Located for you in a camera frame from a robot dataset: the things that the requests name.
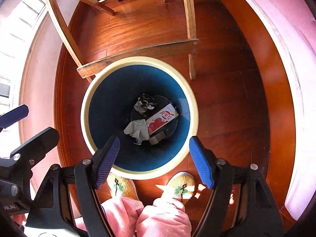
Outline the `strawberry milk carton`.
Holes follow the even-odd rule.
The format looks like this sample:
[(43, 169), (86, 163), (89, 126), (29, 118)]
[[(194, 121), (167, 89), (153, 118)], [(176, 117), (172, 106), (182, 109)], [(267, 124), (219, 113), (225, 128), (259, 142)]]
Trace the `strawberry milk carton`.
[(175, 107), (169, 103), (160, 111), (155, 113), (149, 119), (146, 120), (146, 126), (148, 130), (148, 134), (152, 135), (157, 132), (160, 128), (173, 121), (179, 116)]

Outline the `crumpled dark wrapper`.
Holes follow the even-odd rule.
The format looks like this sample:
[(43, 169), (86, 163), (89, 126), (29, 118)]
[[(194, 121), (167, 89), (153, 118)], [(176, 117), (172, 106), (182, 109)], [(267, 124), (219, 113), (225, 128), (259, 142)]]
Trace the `crumpled dark wrapper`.
[(144, 116), (148, 110), (153, 110), (155, 107), (155, 99), (147, 94), (141, 94), (134, 105), (135, 111), (139, 112), (142, 116)]

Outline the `blue cream-rimmed trash bin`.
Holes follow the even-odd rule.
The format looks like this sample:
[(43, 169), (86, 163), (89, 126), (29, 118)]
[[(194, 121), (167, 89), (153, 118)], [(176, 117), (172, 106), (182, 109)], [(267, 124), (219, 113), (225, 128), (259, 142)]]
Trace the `blue cream-rimmed trash bin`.
[[(141, 94), (156, 102), (144, 116), (134, 109)], [(160, 128), (165, 138), (157, 144), (136, 145), (134, 138), (124, 134), (130, 122), (148, 119), (169, 103), (179, 116)], [(111, 170), (125, 178), (147, 180), (170, 172), (187, 156), (199, 114), (192, 88), (176, 69), (155, 58), (134, 56), (110, 64), (96, 76), (84, 95), (80, 121), (90, 153), (103, 148), (114, 135), (120, 150)]]

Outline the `crumpled white tissue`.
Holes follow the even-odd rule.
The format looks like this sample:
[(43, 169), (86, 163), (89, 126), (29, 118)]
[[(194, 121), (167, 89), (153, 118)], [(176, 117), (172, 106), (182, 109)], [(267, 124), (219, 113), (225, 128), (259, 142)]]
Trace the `crumpled white tissue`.
[(134, 143), (136, 145), (141, 145), (143, 141), (148, 141), (150, 139), (148, 127), (144, 119), (138, 119), (130, 122), (124, 129), (124, 134), (134, 138)]

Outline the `pink bed sheet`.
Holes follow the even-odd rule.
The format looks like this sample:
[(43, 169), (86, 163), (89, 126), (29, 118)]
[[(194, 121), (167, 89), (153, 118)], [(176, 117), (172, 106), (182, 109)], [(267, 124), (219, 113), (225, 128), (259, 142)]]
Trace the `pink bed sheet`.
[(315, 18), (304, 0), (221, 0), (259, 67), (268, 105), (267, 182), (298, 220), (315, 193)]

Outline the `left yellow knit slipper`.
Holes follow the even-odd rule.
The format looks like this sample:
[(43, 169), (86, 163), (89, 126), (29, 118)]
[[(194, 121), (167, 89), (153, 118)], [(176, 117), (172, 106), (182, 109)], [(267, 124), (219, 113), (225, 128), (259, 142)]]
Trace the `left yellow knit slipper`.
[(132, 198), (139, 200), (137, 190), (133, 180), (110, 173), (107, 184), (113, 198)]

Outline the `pink trouser legs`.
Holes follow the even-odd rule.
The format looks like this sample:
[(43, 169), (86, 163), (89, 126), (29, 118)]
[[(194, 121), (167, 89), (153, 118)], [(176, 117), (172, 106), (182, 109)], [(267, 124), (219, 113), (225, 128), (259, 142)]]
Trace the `pink trouser legs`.
[(115, 236), (190, 236), (191, 222), (180, 197), (161, 196), (152, 205), (117, 197), (101, 204)]

